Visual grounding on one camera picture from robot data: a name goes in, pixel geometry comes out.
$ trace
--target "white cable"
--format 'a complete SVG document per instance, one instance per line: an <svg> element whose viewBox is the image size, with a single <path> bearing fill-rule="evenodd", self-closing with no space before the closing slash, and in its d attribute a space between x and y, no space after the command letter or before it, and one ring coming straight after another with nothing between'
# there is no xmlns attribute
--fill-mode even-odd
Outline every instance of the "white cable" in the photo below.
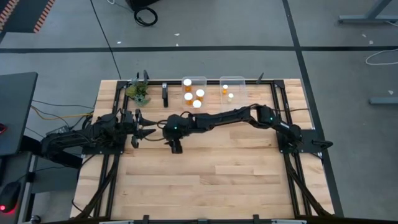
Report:
<svg viewBox="0 0 398 224"><path fill-rule="evenodd" d="M393 25L393 26L396 26L396 27L398 27L398 25L397 25L397 24L393 24L392 22L386 22L386 23L388 23L388 24L391 24L391 25Z"/></svg>
<svg viewBox="0 0 398 224"><path fill-rule="evenodd" d="M397 24L393 24L392 22L386 22L386 23L398 27ZM375 53L375 54L372 54L372 55L370 55L370 56L365 60L365 63L366 63L367 65L398 65L398 62L391 62L391 63L369 63L369 62L368 62L368 60L369 60L370 58L373 58L373 57L376 56L376 55L379 55L379 54L382 54L382 53L385 53L385 52L394 52L394 51L397 51L397 50L398 50L398 49L394 49L394 50L382 50L382 51L380 51L380 52L377 52L377 53Z"/></svg>

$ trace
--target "orange striped tape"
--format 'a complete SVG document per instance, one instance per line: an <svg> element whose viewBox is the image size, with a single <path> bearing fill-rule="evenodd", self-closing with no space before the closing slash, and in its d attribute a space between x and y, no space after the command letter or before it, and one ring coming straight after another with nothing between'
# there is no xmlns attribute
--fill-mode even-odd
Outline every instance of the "orange striped tape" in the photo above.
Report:
<svg viewBox="0 0 398 224"><path fill-rule="evenodd" d="M18 5L20 0L10 0L6 4L6 7L0 13L0 31L3 30L4 25L6 24L8 18L11 16L12 12L14 11L15 7Z"/></svg>
<svg viewBox="0 0 398 224"><path fill-rule="evenodd" d="M39 19L36 22L35 27L33 28L33 31L35 33L38 33L42 26L44 25L44 21L47 18L47 16L50 13L51 7L54 5L55 0L49 0L47 4L45 5L42 14L40 15Z"/></svg>

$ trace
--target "table leg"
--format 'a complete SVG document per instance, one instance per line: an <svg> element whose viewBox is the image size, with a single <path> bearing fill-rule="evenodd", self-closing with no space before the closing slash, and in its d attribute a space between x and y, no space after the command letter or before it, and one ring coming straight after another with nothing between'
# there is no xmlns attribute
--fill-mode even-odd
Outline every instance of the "table leg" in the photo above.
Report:
<svg viewBox="0 0 398 224"><path fill-rule="evenodd" d="M398 97L372 97L370 105L398 105Z"/></svg>
<svg viewBox="0 0 398 224"><path fill-rule="evenodd" d="M338 22L397 22L398 16L379 16L392 0L378 0L363 16L339 16Z"/></svg>

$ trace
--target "white bottle cap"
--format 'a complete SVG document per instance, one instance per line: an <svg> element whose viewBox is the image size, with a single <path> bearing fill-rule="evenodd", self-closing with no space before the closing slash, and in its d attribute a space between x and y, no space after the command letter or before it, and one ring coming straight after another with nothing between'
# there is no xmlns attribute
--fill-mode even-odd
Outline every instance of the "white bottle cap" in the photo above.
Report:
<svg viewBox="0 0 398 224"><path fill-rule="evenodd" d="M183 83L185 86L190 86L190 85L192 85L192 80L188 78L188 79L184 80Z"/></svg>
<svg viewBox="0 0 398 224"><path fill-rule="evenodd" d="M205 91L203 90L197 90L197 96L203 97L205 95Z"/></svg>
<svg viewBox="0 0 398 224"><path fill-rule="evenodd" d="M201 101L200 100L195 100L192 105L193 105L194 108L200 108Z"/></svg>
<svg viewBox="0 0 398 224"><path fill-rule="evenodd" d="M185 99L185 100L192 100L192 98L193 98L192 93L186 93L186 94L184 95L184 99Z"/></svg>

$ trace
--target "clear plastic container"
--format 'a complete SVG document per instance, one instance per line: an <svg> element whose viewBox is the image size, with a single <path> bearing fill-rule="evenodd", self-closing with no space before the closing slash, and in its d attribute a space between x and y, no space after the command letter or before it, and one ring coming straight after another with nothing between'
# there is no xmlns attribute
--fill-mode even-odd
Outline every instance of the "clear plastic container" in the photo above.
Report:
<svg viewBox="0 0 398 224"><path fill-rule="evenodd" d="M220 78L221 112L239 109L248 105L248 93L243 77L221 77Z"/></svg>
<svg viewBox="0 0 398 224"><path fill-rule="evenodd" d="M186 86L184 85L184 80L186 79L190 79L192 81L190 91L187 91L185 89ZM207 96L206 86L207 86L206 77L183 77L181 81L181 90L182 90L181 101L183 109L190 111L202 111L202 109L206 107L206 96ZM195 101L197 99L196 95L197 90L203 90L205 92L205 95L201 99L200 108L194 108L193 105L188 105L184 98L184 95L186 93L192 93L193 101Z"/></svg>

